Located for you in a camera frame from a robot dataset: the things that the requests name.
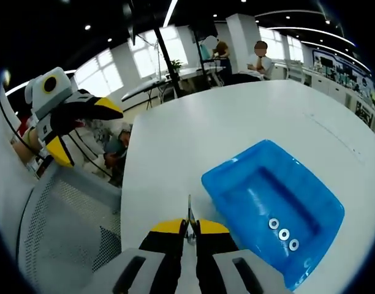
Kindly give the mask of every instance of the pole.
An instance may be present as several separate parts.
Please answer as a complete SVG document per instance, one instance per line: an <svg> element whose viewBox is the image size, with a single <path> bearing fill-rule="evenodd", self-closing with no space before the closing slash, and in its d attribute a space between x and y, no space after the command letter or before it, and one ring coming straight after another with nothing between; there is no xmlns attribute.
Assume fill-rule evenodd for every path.
<svg viewBox="0 0 375 294"><path fill-rule="evenodd" d="M200 58L200 65L201 65L201 70L202 70L202 76L204 77L204 80L208 83L209 85L209 82L208 82L208 78L206 76L206 72L205 72L205 69L204 69L204 62L202 60L202 55L201 55L201 50L200 50L200 45L199 45L199 40L197 38L197 33L195 32L195 28L194 26L191 27L192 28L192 31L193 31L193 35L194 35L194 40L195 40L195 45L197 46L197 50L199 51L199 58Z"/></svg>
<svg viewBox="0 0 375 294"><path fill-rule="evenodd" d="M171 81L173 83L176 96L178 98L182 97L182 92L181 92L180 86L178 84L179 76L174 72L174 68L171 65L169 53L167 52L167 49L165 47L161 31L159 30L158 27L155 27L154 31L155 31L155 35L157 37L157 40L159 41L159 46L160 46L160 48L161 48L161 50L163 52L164 61L165 61L166 65L167 65L167 68L169 69Z"/></svg>

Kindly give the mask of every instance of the window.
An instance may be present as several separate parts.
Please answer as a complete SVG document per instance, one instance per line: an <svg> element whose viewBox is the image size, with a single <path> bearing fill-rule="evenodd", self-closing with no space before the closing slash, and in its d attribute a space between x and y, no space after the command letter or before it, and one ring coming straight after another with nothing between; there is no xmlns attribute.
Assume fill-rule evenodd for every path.
<svg viewBox="0 0 375 294"><path fill-rule="evenodd" d="M281 35L278 31L259 27L261 40L268 44L267 56L272 59L284 59Z"/></svg>
<svg viewBox="0 0 375 294"><path fill-rule="evenodd" d="M293 37L287 36L288 46L290 48L290 59L303 62L303 51L301 42Z"/></svg>
<svg viewBox="0 0 375 294"><path fill-rule="evenodd" d="M95 96L105 97L123 87L110 49L103 51L75 72L78 89L86 89Z"/></svg>
<svg viewBox="0 0 375 294"><path fill-rule="evenodd" d="M160 31L167 52L169 53L170 60L179 59L182 65L188 64L188 59L186 58L176 27L168 26L166 28L161 28ZM154 73L158 73L159 63L161 71L167 70L167 65L164 61L162 50L157 42L155 32L144 32L143 34L140 34L140 36L145 40L136 36L134 46L131 39L128 41L140 77L145 78Z"/></svg>

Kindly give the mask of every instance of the potted plant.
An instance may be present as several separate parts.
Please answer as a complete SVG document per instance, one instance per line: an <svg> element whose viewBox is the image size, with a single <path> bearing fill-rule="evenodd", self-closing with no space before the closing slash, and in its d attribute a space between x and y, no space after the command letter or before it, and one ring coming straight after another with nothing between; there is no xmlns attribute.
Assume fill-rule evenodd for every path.
<svg viewBox="0 0 375 294"><path fill-rule="evenodd" d="M171 65L176 72L179 72L182 67L182 62L179 59L171 60Z"/></svg>

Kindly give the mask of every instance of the desk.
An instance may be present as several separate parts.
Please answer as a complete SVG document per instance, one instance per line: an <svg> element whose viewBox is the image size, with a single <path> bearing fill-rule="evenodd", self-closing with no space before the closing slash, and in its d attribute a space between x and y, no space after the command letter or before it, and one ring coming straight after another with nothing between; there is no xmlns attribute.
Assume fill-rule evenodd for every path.
<svg viewBox="0 0 375 294"><path fill-rule="evenodd" d="M151 108L152 108L152 101L151 101L151 94L152 94L152 90L154 88L158 88L162 85L165 85L167 83L170 83L171 80L166 80L165 77L162 77L162 78L153 78L149 81L145 81L143 83L141 83L140 85L138 85L136 88L130 90L128 93L126 93L121 101L124 102L124 101L127 101L128 99L136 96L137 94L140 94L142 92L147 92L147 95L148 95L148 102L146 104L146 109L148 109L148 106L151 105Z"/></svg>
<svg viewBox="0 0 375 294"><path fill-rule="evenodd" d="M221 70L222 67L205 67L205 72L208 74L211 74L213 79L215 80L216 84L218 86L221 86L221 82L219 81L219 78L216 75L216 72L218 70ZM181 69L178 72L178 75L180 77L180 80L187 80L193 77L197 77L199 75L202 75L202 70L201 67L191 67L191 68L185 68ZM126 93L121 101L127 101L128 99L142 93L142 92L147 92L148 95L148 102L146 105L146 109L148 109L148 106L151 105L152 108L152 102L151 102L151 95L152 95L152 90L155 88L159 88L162 85L165 85L167 83L171 83L171 79L166 78L166 75L162 75L161 78L156 77L152 78L149 81L144 81L140 85L138 85L136 88L130 90L128 93Z"/></svg>
<svg viewBox="0 0 375 294"><path fill-rule="evenodd" d="M290 80L214 88L136 117L122 188L122 250L139 247L157 223L186 217L189 194L196 219L224 224L201 176L263 139L298 159L344 205L334 242L295 291L341 293L375 239L375 135L341 104Z"/></svg>

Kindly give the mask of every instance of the ceiling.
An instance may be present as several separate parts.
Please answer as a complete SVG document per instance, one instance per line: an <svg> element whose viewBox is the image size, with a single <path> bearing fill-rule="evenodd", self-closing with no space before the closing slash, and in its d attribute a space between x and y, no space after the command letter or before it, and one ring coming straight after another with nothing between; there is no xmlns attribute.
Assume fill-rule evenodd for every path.
<svg viewBox="0 0 375 294"><path fill-rule="evenodd" d="M102 0L88 4L85 0L12 1L0 5L0 41L4 44L0 63L11 73L9 88L43 74L56 66L64 70L76 69L85 61L108 47L116 47L129 37L128 20L123 14L123 4L129 0ZM171 0L133 0L137 32L151 28L148 5L154 12L155 25L162 26ZM229 0L179 0L170 24L188 25L198 18L225 20L234 13L259 15L276 10L322 11L312 1L262 1ZM257 17L259 25L296 26L319 29L343 36L341 25L331 16L330 24L320 13L283 12ZM282 34L298 35L300 40L320 43L339 51L357 56L356 47L334 37L316 32L294 29L281 30ZM9 96L14 110L23 106L23 93Z"/></svg>

